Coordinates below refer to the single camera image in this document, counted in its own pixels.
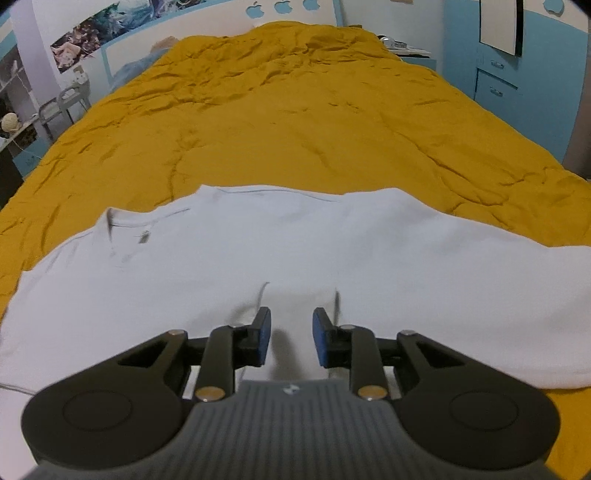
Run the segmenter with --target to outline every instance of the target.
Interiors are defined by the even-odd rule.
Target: blue pillow
[[[145,56],[143,59],[138,61],[132,61],[123,65],[113,77],[111,81],[111,93],[122,87],[126,83],[136,78],[139,74],[145,72],[151,67],[156,60],[162,55],[168,52],[169,48],[163,48],[162,50],[153,51],[150,55]]]

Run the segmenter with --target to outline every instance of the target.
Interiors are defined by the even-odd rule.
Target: poster
[[[152,20],[206,1],[120,0],[111,4],[51,44],[57,69],[63,73],[111,40]]]

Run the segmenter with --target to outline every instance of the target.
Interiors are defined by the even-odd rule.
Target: gray gripper housing
[[[196,404],[177,435],[143,460],[101,471],[42,462],[25,480],[557,480],[544,462],[476,471],[440,460],[406,434],[384,401],[342,380],[244,381]]]

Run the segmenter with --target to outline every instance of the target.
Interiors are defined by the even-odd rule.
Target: metal screw
[[[195,396],[201,401],[217,401],[226,396],[223,388],[219,387],[201,387],[195,390]]]
[[[388,396],[388,390],[379,385],[365,385],[357,390],[357,395],[364,400],[381,400]]]

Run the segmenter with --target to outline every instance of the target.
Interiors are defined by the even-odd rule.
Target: yellow bedspread
[[[202,183],[399,187],[544,245],[591,245],[591,187],[546,150],[370,33],[281,22],[179,42],[62,135],[0,212],[0,312],[22,270],[106,207],[148,211]],[[578,480],[591,390],[550,396],[548,462]]]

